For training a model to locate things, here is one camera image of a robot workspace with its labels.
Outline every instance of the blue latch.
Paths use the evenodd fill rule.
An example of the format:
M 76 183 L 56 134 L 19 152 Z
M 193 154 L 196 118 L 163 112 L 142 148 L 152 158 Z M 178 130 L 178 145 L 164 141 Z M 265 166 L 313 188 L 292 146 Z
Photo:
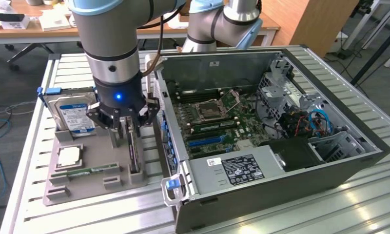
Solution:
M 63 92 L 63 88 L 56 87 L 56 88 L 48 88 L 46 94 L 55 95 L 55 94 L 60 94 L 62 92 Z
M 182 187 L 182 182 L 179 179 L 172 179 L 170 181 L 167 181 L 167 189 L 172 190 L 172 189 L 178 189 Z
M 40 100 L 44 102 L 46 107 L 48 107 L 47 102 L 46 102 L 46 99 L 44 99 L 44 93 L 43 93 L 43 92 L 44 92 L 44 88 L 43 88 L 43 87 L 38 87 L 36 92 L 38 92 L 38 97 L 39 97 Z

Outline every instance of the hard drive label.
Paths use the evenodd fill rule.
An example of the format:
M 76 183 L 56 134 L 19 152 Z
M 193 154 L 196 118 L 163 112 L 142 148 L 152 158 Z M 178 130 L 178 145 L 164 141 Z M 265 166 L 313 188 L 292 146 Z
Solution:
M 68 128 L 75 133 L 88 133 L 95 130 L 96 125 L 87 117 L 87 104 L 60 106 L 60 111 L 66 119 Z
M 221 163 L 232 185 L 244 184 L 265 177 L 253 155 L 235 157 L 223 160 Z

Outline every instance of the blue pcie slot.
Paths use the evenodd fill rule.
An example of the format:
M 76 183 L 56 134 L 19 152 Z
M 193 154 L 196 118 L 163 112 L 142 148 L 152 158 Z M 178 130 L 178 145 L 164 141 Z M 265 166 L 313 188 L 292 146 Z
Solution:
M 215 137 L 215 138 L 209 138 L 209 139 L 205 139 L 205 140 L 197 140 L 197 141 L 190 142 L 190 147 L 201 146 L 201 145 L 209 145 L 209 144 L 215 144 L 215 143 L 223 143 L 224 138 L 225 138 L 225 135 Z

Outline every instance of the sticker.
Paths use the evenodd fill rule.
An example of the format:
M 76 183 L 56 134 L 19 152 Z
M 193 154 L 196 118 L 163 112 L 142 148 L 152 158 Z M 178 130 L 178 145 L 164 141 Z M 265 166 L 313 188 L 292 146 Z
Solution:
M 216 62 L 209 62 L 209 66 L 211 67 L 219 67 L 220 66 L 220 62 L 216 61 Z
M 200 131 L 205 131 L 205 130 L 211 130 L 211 129 L 216 129 L 216 128 L 220 128 L 220 125 L 204 127 L 204 128 L 200 129 Z
M 253 155 L 235 157 L 221 162 L 232 185 L 244 184 L 265 177 Z
M 216 166 L 216 165 L 220 165 L 221 164 L 221 158 L 217 157 L 217 158 L 212 158 L 212 159 L 208 159 L 207 160 L 207 163 L 208 163 L 208 166 Z
M 227 122 L 227 123 L 221 123 L 220 124 L 220 127 L 225 127 L 228 125 L 233 125 L 235 124 L 235 121 L 231 121 L 231 122 Z
M 96 125 L 87 117 L 87 104 L 60 106 L 60 111 L 68 125 L 68 129 L 74 133 L 88 133 L 95 130 Z

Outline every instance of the metal table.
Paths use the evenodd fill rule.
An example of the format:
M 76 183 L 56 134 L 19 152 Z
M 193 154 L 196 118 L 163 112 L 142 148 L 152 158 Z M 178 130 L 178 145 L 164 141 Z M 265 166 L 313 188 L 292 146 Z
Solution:
M 390 117 L 309 49 L 300 46 L 284 48 L 289 49 L 390 146 Z M 140 54 L 143 70 L 147 53 Z M 308 93 L 315 92 L 300 73 L 296 73 L 296 80 Z M 62 55 L 50 60 L 42 85 L 44 88 L 92 85 L 84 54 Z M 55 126 L 51 113 L 39 101 L 0 233 L 174 233 L 172 209 L 163 202 L 162 166 L 152 127 L 143 130 L 147 171 L 151 176 L 148 186 L 51 207 L 43 205 Z M 339 188 L 193 233 L 371 232 L 390 233 L 390 155 L 356 174 Z

